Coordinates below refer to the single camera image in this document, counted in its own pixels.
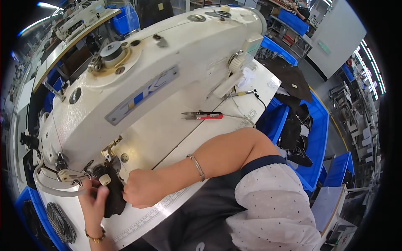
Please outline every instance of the black shirt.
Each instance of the black shirt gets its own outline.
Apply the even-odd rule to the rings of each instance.
[[[302,19],[302,21],[306,22],[308,17],[310,16],[310,11],[308,10],[308,8],[299,7],[297,8],[297,10],[305,17],[305,19]]]

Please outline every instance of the metal tool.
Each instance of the metal tool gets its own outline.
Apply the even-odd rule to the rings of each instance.
[[[183,119],[221,119],[224,115],[221,112],[184,112],[187,117]]]
[[[243,95],[246,95],[246,94],[256,94],[256,93],[257,93],[257,91],[254,89],[254,90],[246,91],[246,92],[237,92],[237,93],[233,93],[233,94],[230,94],[230,95],[226,94],[221,99],[223,101],[225,101],[225,100],[228,100],[230,97],[243,96]]]

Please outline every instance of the person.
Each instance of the person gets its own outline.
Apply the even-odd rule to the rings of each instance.
[[[305,0],[299,0],[300,7],[297,6],[296,3],[292,3],[292,8],[296,12],[296,15],[304,22],[307,22],[310,17],[310,11],[308,10],[307,3]]]
[[[320,241],[309,198],[299,178],[270,139],[253,128],[216,136],[202,144],[193,156],[166,168],[131,171],[123,198],[136,208],[153,206],[165,196],[201,181],[197,165],[204,178],[210,180],[151,230],[151,235],[150,232],[144,235],[156,249],[312,250]],[[211,186],[238,170],[241,179],[231,193],[225,194],[223,189]],[[80,189],[87,189],[87,192],[78,199],[91,250],[111,251],[113,246],[101,228],[109,191],[104,186],[93,187],[98,185],[98,181],[84,180]],[[204,188],[213,196],[203,199],[208,193]],[[97,193],[96,199],[91,197],[91,192]],[[177,220],[175,214],[183,207],[187,207],[181,212],[186,218]],[[218,211],[218,215],[209,217]]]

